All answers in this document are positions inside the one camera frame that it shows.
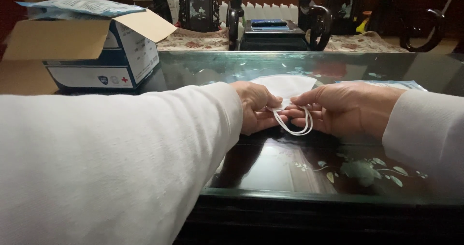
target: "mask box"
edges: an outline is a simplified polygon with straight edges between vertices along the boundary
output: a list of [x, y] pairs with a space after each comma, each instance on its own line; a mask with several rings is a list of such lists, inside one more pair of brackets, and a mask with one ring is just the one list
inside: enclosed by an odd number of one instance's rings
[[150, 10], [107, 20], [20, 21], [3, 60], [42, 61], [60, 89], [132, 90], [159, 63], [156, 42], [175, 29]]

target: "glass table top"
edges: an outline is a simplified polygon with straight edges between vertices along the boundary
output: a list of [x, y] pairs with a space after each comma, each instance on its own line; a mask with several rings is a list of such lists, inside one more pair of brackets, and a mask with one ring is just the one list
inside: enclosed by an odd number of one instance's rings
[[[186, 85], [249, 81], [272, 74], [314, 77], [315, 86], [351, 80], [414, 80], [429, 91], [464, 96], [464, 56], [430, 53], [160, 52], [140, 93]], [[464, 204], [431, 177], [387, 157], [368, 136], [293, 136], [280, 127], [241, 135], [202, 194], [403, 204]]]

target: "white face mask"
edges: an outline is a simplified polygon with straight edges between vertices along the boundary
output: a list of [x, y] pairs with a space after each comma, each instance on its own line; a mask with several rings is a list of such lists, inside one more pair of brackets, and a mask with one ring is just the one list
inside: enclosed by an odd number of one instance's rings
[[[277, 74], [277, 75], [270, 75], [270, 76], [261, 76], [250, 82], [255, 84], [264, 85], [271, 94], [275, 96], [280, 96], [283, 98], [282, 104], [280, 107], [276, 108], [269, 108], [270, 111], [274, 113], [274, 117], [276, 118], [277, 122], [290, 134], [292, 135], [305, 135], [309, 133], [313, 129], [313, 118], [310, 115], [310, 112], [306, 108], [306, 106], [299, 106], [300, 108], [305, 110], [306, 113], [306, 126], [302, 131], [293, 132], [288, 129], [287, 125], [282, 121], [280, 116], [277, 114], [278, 111], [284, 110], [288, 105], [291, 105], [292, 102], [290, 98], [294, 96], [299, 96], [302, 93], [305, 93], [311, 90], [316, 83], [316, 79], [302, 76], [302, 75], [291, 75], [291, 74]], [[308, 117], [310, 118], [310, 129], [308, 129]]]

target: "white sleeve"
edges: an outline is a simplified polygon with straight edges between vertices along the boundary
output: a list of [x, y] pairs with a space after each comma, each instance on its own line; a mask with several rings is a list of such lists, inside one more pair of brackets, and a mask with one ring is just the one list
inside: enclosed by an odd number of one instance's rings
[[0, 244], [170, 244], [236, 144], [226, 83], [0, 96]]
[[386, 154], [464, 184], [464, 98], [408, 90], [383, 135]]

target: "white elastic strap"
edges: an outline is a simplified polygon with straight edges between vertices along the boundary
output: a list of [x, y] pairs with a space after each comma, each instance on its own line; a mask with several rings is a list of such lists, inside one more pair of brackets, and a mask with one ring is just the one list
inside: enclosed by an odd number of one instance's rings
[[[287, 132], [289, 132], [290, 134], [292, 135], [296, 135], [296, 136], [300, 136], [300, 135], [305, 135], [305, 134], [308, 134], [312, 129], [313, 129], [313, 118], [310, 114], [310, 112], [308, 111], [308, 109], [306, 108], [306, 106], [299, 106], [300, 108], [304, 109], [305, 110], [305, 120], [306, 120], [306, 126], [304, 127], [303, 130], [299, 131], [299, 132], [293, 132], [291, 131], [290, 129], [288, 129], [287, 125], [285, 125], [285, 123], [282, 121], [282, 118], [277, 114], [276, 111], [273, 111], [274, 113], [274, 117], [276, 118], [277, 122], [282, 126], [282, 128], [284, 128]], [[306, 129], [308, 129], [308, 116], [310, 118], [310, 123], [311, 123], [311, 126], [310, 126], [310, 129], [306, 131]]]

